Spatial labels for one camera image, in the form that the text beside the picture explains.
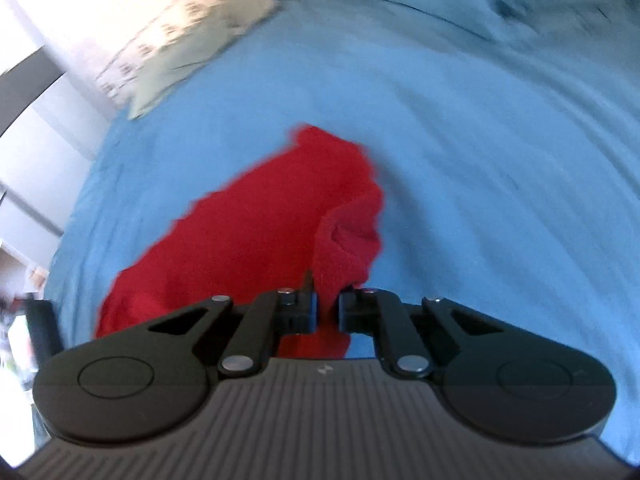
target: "wall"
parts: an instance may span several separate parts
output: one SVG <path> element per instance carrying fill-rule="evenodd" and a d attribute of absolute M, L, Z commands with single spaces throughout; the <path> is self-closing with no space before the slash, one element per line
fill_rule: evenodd
<path fill-rule="evenodd" d="M 0 25 L 2 36 L 11 38 L 11 41 L 0 42 L 1 74 L 16 66 L 25 56 L 35 52 L 41 45 L 31 39 L 8 6 L 0 5 Z"/>
<path fill-rule="evenodd" d="M 2 8 L 15 10 L 7 0 Z M 24 20 L 28 56 L 42 38 Z M 0 240 L 45 269 L 112 117 L 84 90 L 46 48 L 0 75 Z"/>

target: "blue bed sheet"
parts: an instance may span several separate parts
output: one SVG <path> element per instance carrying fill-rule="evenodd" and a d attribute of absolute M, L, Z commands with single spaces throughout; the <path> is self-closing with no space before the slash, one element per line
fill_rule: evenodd
<path fill-rule="evenodd" d="M 148 116 L 114 122 L 46 289 L 65 344 L 91 337 L 117 273 L 194 200 L 310 123 L 376 167 L 369 285 L 596 356 L 618 384 L 603 440 L 637 463 L 639 44 L 629 22 L 514 50 L 381 0 L 284 0 Z"/>

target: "metal pin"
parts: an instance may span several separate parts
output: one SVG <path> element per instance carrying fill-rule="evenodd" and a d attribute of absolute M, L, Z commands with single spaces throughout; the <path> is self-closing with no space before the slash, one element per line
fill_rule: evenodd
<path fill-rule="evenodd" d="M 419 374 L 429 367 L 429 360 L 421 355 L 405 355 L 398 359 L 398 368 L 412 374 Z"/>
<path fill-rule="evenodd" d="M 254 365 L 254 360 L 246 355 L 230 355 L 222 359 L 222 367 L 229 372 L 245 372 Z"/>
<path fill-rule="evenodd" d="M 280 304 L 282 305 L 291 305 L 296 302 L 296 291 L 288 286 L 279 288 L 278 295 L 280 297 Z"/>

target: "red towel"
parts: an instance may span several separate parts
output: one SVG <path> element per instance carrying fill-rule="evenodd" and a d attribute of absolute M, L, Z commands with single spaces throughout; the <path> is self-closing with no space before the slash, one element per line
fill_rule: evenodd
<path fill-rule="evenodd" d="M 321 327 L 283 338 L 279 355 L 340 358 L 350 338 L 332 323 L 341 289 L 364 283 L 380 250 L 382 192 L 359 147 L 307 126 L 295 145 L 200 199 L 114 282 L 96 336 L 214 294 L 249 303 L 299 287 L 312 270 Z"/>

